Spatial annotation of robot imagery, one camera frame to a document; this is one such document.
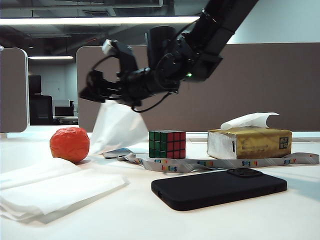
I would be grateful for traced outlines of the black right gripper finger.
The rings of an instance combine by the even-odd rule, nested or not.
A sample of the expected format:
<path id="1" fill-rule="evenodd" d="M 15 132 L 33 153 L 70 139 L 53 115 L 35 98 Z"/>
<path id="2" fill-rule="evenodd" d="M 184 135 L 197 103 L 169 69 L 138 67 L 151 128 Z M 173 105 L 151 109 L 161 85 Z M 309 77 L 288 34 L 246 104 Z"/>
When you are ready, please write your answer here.
<path id="1" fill-rule="evenodd" d="M 103 72 L 98 70 L 87 74 L 86 86 L 92 89 L 118 89 L 117 83 L 104 79 Z"/>
<path id="2" fill-rule="evenodd" d="M 89 89 L 88 87 L 85 87 L 83 90 L 80 91 L 79 97 L 84 100 L 88 100 L 91 102 L 96 103 L 104 103 L 106 100 L 119 100 L 117 97 L 109 97 L 109 96 L 103 96 L 92 89 Z"/>

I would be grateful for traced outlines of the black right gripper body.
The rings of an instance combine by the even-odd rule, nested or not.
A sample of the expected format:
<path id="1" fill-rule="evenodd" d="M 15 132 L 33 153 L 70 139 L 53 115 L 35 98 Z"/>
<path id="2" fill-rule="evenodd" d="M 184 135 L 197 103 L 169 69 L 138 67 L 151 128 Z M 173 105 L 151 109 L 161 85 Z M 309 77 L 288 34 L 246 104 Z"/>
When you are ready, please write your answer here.
<path id="1" fill-rule="evenodd" d="M 118 89 L 115 100 L 131 107 L 140 107 L 142 101 L 159 93 L 176 92 L 181 76 L 171 74 L 161 67 L 140 69 L 121 67 L 117 73 Z"/>

